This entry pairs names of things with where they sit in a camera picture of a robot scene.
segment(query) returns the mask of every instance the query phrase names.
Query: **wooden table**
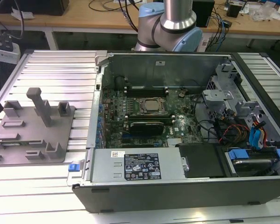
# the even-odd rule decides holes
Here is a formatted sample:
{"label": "wooden table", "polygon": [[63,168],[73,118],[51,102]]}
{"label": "wooden table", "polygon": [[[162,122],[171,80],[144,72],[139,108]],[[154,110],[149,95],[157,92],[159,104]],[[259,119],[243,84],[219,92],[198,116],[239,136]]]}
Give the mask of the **wooden table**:
{"label": "wooden table", "polygon": [[[104,10],[96,0],[93,8]],[[224,0],[216,0],[218,8]],[[85,33],[121,33],[135,34],[136,32],[126,22],[121,12],[97,12],[88,7],[89,0],[70,0],[67,11],[63,16],[35,15],[35,19],[25,21],[25,30],[43,31],[46,34],[50,49],[58,49],[54,32],[85,32]],[[108,3],[108,7],[119,7],[118,4]],[[249,15],[243,14],[237,18],[226,17],[226,11],[218,8],[217,12],[223,19],[232,22],[228,37],[249,39],[280,39],[280,21],[253,22]],[[129,12],[135,25],[138,23],[138,11],[129,6]],[[9,29],[19,30],[20,21],[9,14],[0,14],[0,20]],[[204,41],[217,32],[217,23],[211,19],[207,28],[202,28]]]}

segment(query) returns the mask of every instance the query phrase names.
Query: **table leg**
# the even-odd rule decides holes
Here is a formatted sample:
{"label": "table leg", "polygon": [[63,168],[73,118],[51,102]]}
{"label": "table leg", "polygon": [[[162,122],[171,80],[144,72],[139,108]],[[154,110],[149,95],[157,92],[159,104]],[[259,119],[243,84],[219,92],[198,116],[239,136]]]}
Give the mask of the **table leg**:
{"label": "table leg", "polygon": [[50,50],[58,50],[58,44],[54,37],[54,33],[52,31],[45,31],[45,35],[46,35]]}
{"label": "table leg", "polygon": [[212,33],[203,33],[202,40],[198,46],[197,52],[205,52],[209,39],[212,37]]}
{"label": "table leg", "polygon": [[246,46],[247,46],[248,48],[251,48],[254,41],[255,41],[255,39],[250,39],[250,40],[248,41],[248,43],[247,43]]}

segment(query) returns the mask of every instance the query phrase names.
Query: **blue cable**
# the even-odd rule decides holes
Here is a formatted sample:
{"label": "blue cable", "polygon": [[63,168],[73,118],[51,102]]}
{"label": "blue cable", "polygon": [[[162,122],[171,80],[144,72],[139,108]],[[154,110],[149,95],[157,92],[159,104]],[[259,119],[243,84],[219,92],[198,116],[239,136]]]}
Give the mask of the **blue cable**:
{"label": "blue cable", "polygon": [[218,45],[218,48],[215,50],[215,52],[217,52],[217,51],[219,50],[220,46],[222,45],[223,40],[224,40],[224,35],[225,35],[225,32],[224,32],[224,29],[225,29],[224,23],[223,23],[223,21],[222,21],[221,18],[220,18],[219,20],[220,20],[220,22],[222,23],[222,37],[220,38],[220,43],[219,43],[219,45]]}

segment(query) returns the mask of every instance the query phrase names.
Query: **light blue robot joint cap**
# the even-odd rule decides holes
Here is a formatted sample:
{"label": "light blue robot joint cap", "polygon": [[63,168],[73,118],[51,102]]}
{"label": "light blue robot joint cap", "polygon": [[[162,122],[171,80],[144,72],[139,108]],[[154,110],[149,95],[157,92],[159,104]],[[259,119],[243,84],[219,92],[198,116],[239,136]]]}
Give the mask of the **light blue robot joint cap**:
{"label": "light blue robot joint cap", "polygon": [[139,18],[151,15],[158,15],[164,12],[164,4],[162,2],[151,2],[142,5],[139,8]]}

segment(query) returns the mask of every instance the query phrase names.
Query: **red wire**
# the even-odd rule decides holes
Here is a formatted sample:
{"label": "red wire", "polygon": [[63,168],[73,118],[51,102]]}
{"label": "red wire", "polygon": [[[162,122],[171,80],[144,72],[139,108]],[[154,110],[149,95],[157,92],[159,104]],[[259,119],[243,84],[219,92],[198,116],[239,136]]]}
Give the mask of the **red wire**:
{"label": "red wire", "polygon": [[230,125],[230,126],[228,126],[227,127],[227,129],[225,130],[225,132],[223,133],[223,136],[227,133],[227,131],[231,128],[231,127],[233,127],[233,126],[240,126],[240,127],[244,127],[247,131],[250,131],[246,126],[244,126],[244,125]]}

